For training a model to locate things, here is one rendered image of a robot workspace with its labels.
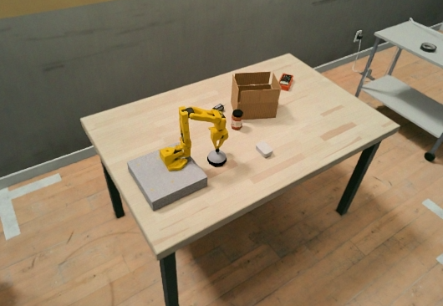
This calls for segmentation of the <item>orange jar with black lid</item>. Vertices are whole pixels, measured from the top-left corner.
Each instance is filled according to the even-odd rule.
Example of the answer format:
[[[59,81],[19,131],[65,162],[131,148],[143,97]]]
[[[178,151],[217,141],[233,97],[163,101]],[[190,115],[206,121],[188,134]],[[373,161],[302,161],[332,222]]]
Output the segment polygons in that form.
[[[234,130],[242,128],[243,112],[241,110],[233,110],[231,127]]]

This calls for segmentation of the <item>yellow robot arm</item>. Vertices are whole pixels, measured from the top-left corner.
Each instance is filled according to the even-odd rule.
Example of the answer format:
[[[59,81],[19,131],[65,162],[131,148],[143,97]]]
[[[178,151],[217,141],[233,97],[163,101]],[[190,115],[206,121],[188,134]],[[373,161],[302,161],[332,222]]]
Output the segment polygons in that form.
[[[218,110],[203,110],[197,107],[185,106],[179,107],[180,122],[180,141],[181,145],[174,147],[166,147],[161,149],[165,156],[165,166],[168,171],[180,171],[187,163],[187,159],[179,159],[181,157],[189,157],[191,155],[191,139],[189,130],[189,118],[191,120],[199,120],[211,122],[219,131],[226,129],[226,117]],[[184,151],[183,151],[184,150]],[[178,158],[178,160],[175,160]]]

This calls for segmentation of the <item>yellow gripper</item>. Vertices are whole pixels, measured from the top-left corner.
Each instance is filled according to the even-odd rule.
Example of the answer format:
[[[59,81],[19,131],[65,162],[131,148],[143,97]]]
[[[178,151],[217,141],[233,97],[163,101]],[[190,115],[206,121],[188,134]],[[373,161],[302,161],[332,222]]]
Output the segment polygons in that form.
[[[215,146],[215,149],[220,148],[222,146],[224,140],[227,140],[227,138],[229,137],[227,128],[222,131],[217,130],[215,128],[215,126],[209,127],[208,129],[211,131],[211,140],[212,140],[213,145]],[[219,144],[218,144],[218,146],[216,146],[218,140],[219,140]]]

